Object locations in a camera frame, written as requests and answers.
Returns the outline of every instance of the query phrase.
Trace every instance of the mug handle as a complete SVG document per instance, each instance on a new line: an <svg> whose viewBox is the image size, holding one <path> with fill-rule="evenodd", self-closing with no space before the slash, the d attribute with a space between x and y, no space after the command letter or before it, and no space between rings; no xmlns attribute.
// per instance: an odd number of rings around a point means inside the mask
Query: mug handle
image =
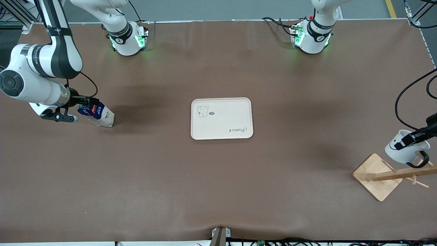
<svg viewBox="0 0 437 246"><path fill-rule="evenodd" d="M425 151L419 151L419 153L423 155L423 162L420 165L416 166L413 165L411 162L407 162L406 164L412 168L422 168L426 164L428 164L428 162L430 161L430 156Z"/></svg>

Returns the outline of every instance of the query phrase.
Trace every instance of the wooden post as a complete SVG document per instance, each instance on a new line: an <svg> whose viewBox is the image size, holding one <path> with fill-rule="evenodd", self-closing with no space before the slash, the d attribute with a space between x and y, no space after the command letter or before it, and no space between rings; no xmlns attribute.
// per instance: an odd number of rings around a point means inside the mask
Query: wooden post
<svg viewBox="0 0 437 246"><path fill-rule="evenodd" d="M377 154L369 156L352 174L354 178L378 201L383 201L402 181L407 179L425 188L429 186L416 180L418 176L437 174L437 166L428 162L420 169L395 170Z"/></svg>

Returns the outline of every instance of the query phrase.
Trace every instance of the brown table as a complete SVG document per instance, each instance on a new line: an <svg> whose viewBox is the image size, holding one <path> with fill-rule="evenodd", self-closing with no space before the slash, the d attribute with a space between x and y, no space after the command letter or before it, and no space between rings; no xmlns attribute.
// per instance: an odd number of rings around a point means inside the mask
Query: brown table
<svg viewBox="0 0 437 246"><path fill-rule="evenodd" d="M41 120L0 96L0 241L197 240L218 225L234 238L437 236L437 177L418 178L429 189L402 182L384 202L352 177L370 154L388 159L405 128L396 96L433 69L406 20L339 21L318 55L271 22L148 27L148 50L133 57L99 25L72 27L111 129ZM20 39L47 41L42 26ZM70 85L93 93L81 76ZM191 102L220 97L252 101L252 138L191 139ZM435 105L423 81L399 112L421 127Z"/></svg>

